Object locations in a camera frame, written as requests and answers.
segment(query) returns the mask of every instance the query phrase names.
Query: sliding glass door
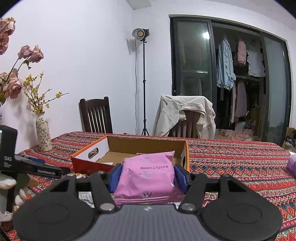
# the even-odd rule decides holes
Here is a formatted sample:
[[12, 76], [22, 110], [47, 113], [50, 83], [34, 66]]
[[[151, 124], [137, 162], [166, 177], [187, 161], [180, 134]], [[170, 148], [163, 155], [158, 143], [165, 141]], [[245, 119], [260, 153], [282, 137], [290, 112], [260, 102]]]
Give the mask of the sliding glass door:
[[266, 116], [262, 141], [282, 145], [291, 111], [291, 76], [286, 43], [262, 33], [267, 73]]
[[205, 96], [216, 104], [216, 76], [213, 35], [209, 20], [172, 20], [173, 95]]

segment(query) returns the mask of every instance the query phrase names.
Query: gloved hand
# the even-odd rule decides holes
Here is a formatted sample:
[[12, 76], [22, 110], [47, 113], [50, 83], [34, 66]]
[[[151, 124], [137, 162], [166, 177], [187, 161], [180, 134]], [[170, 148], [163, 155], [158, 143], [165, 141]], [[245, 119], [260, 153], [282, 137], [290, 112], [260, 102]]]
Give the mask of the gloved hand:
[[[19, 174], [17, 180], [14, 178], [7, 176], [3, 173], [0, 173], [0, 189], [8, 190], [13, 188], [14, 186], [19, 189], [18, 194], [14, 199], [14, 207], [13, 211], [16, 212], [18, 208], [24, 204], [27, 200], [28, 190], [27, 187], [36, 187], [39, 184], [39, 181], [35, 178], [28, 176], [27, 174]], [[6, 200], [5, 194], [7, 192], [1, 191], [0, 196], [1, 200]], [[12, 220], [13, 213], [5, 211], [0, 211], [0, 222], [6, 222]]]

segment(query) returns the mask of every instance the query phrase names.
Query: purple package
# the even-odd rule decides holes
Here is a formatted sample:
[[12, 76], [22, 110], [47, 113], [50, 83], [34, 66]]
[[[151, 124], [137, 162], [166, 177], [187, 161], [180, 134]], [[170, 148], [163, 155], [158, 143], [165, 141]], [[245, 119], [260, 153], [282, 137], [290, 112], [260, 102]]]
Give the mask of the purple package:
[[183, 193], [175, 178], [175, 151], [126, 158], [113, 194], [116, 204], [165, 203], [179, 201]]
[[296, 177], [296, 155], [291, 155], [287, 163], [287, 168]]

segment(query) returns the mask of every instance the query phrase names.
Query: table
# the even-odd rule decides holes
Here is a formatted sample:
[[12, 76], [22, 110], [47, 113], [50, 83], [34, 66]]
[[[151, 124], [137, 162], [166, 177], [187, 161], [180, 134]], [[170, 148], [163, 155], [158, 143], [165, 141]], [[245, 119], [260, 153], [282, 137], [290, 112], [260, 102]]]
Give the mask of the table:
[[[43, 153], [37, 147], [21, 154], [44, 159], [47, 163], [62, 167], [72, 167], [71, 154], [97, 140], [103, 134], [71, 132], [52, 139], [53, 149]], [[126, 138], [132, 135], [117, 135]], [[179, 139], [171, 137], [143, 137], [154, 139]], [[286, 164], [289, 152], [273, 143], [245, 142], [230, 140], [187, 139], [190, 155], [190, 172], [205, 173], [218, 178], [227, 173], [242, 181], [275, 204], [282, 213], [283, 226], [277, 241], [296, 240], [296, 179]], [[29, 188], [29, 199], [49, 187], [55, 180], [34, 176], [39, 180], [37, 187]], [[216, 199], [217, 193], [206, 193], [203, 205]], [[12, 241], [19, 241], [11, 222], [3, 223], [3, 229]]]

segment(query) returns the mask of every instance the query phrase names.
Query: dark brown chair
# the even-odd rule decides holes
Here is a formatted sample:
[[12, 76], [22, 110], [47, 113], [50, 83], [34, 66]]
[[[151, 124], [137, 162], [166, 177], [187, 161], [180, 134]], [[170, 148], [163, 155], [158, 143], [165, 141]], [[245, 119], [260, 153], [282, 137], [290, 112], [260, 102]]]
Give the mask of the dark brown chair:
[[196, 123], [200, 118], [200, 113], [185, 110], [186, 120], [180, 120], [170, 130], [169, 137], [198, 138]]
[[108, 97], [81, 99], [80, 111], [86, 132], [113, 133]]

